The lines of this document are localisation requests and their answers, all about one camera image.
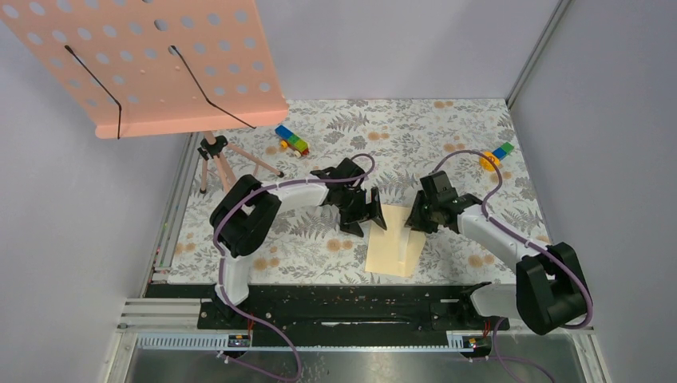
paper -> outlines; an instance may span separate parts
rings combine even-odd
[[[426,234],[404,227],[410,207],[382,205],[388,230],[371,223],[365,271],[410,277],[421,258]]]

white dot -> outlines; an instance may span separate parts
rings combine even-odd
[[[63,34],[63,32],[61,32],[60,30],[53,30],[52,31],[52,37],[54,37],[54,40],[59,41],[59,42],[68,41],[68,39],[65,38],[65,35]]]
[[[92,39],[92,34],[88,30],[86,30],[85,28],[78,28],[77,34],[80,35],[82,40],[91,40]]]
[[[141,34],[143,33],[143,29],[141,28],[140,25],[136,24],[135,22],[130,22],[129,23],[129,28],[132,30],[133,34]]]
[[[33,32],[28,34],[28,39],[35,45],[42,45],[42,39],[40,38],[40,36],[34,34]]]
[[[108,56],[106,56],[106,55],[103,54],[103,53],[97,53],[97,60],[98,60],[101,64],[108,64],[108,63],[110,63],[110,60],[108,59]]]
[[[181,25],[185,26],[186,28],[192,28],[193,26],[195,26],[195,23],[189,16],[182,16]]]
[[[207,53],[207,47],[201,42],[196,42],[193,48],[195,48],[195,51],[199,54]]]
[[[158,18],[153,24],[155,25],[155,28],[157,30],[161,30],[163,32],[169,29],[167,22],[165,20],[162,20],[161,18]]]
[[[237,20],[238,22],[247,21],[247,12],[245,12],[243,10],[237,10],[235,12],[235,20]]]
[[[70,13],[73,11],[73,7],[70,6],[68,0],[57,0],[57,6],[59,7],[60,10],[66,13]]]
[[[132,56],[132,54],[130,52],[127,52],[126,50],[120,52],[120,57],[122,57],[122,60],[125,61],[131,61],[134,59],[134,56]]]
[[[56,57],[50,58],[49,62],[51,62],[52,65],[56,66],[57,68],[63,68],[63,62],[61,62],[61,60]]]
[[[38,4],[38,3],[36,3],[36,2],[31,2],[31,3],[28,5],[28,7],[30,8],[30,10],[33,11],[33,13],[35,13],[35,14],[37,14],[37,15],[40,15],[40,16],[44,16],[44,15],[45,15],[45,8],[42,8],[42,6],[41,6],[40,4]]]
[[[207,15],[207,20],[209,20],[209,24],[212,24],[213,26],[218,26],[221,23],[221,18],[218,14]]]
[[[112,26],[104,26],[104,33],[109,38],[114,38],[117,36],[117,31]]]
[[[249,49],[253,49],[256,47],[256,40],[254,40],[254,38],[245,38],[244,46],[248,47]]]
[[[2,10],[5,12],[8,18],[19,17],[19,12],[13,6],[2,6]]]
[[[219,41],[219,48],[221,48],[221,50],[223,50],[224,52],[227,52],[231,50],[231,43],[225,40],[221,40]]]

wall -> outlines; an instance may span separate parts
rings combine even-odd
[[[513,108],[552,237],[577,250],[615,383],[677,376],[677,2],[578,1]]]
[[[287,98],[505,98],[557,0],[256,3]]]
[[[99,140],[0,23],[0,381],[97,379],[183,136]]]

floral tablecloth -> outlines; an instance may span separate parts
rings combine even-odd
[[[223,132],[233,143],[282,170],[286,179],[303,178],[311,170],[337,165],[343,157],[370,153],[377,161],[365,188],[378,186],[382,203],[411,206],[418,179],[431,172],[448,152],[457,149],[492,151],[509,141],[515,150],[501,164],[504,187],[493,197],[495,214],[546,240],[513,123],[503,100],[342,100],[290,101],[283,122],[310,145],[310,155],[296,158],[279,145],[274,127]],[[254,164],[226,149],[236,175],[251,173]],[[366,160],[358,162],[365,168]],[[208,218],[224,197],[210,163],[208,192],[201,195],[196,172],[176,245],[169,283],[214,283],[219,254],[212,245]],[[497,183],[473,156],[458,156],[443,168],[459,193],[484,196]],[[277,180],[265,169],[260,180]],[[289,284],[441,284],[513,282],[513,273],[474,241],[452,231],[428,235],[414,275],[400,278],[364,271],[369,224],[365,237],[338,230],[335,207],[309,207],[280,214],[264,244],[252,255],[251,283]]]

pegboard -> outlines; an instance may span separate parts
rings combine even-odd
[[[0,0],[0,17],[57,78],[100,138],[118,108],[66,51],[69,45],[122,104],[121,137],[277,124],[288,106],[255,0]]]

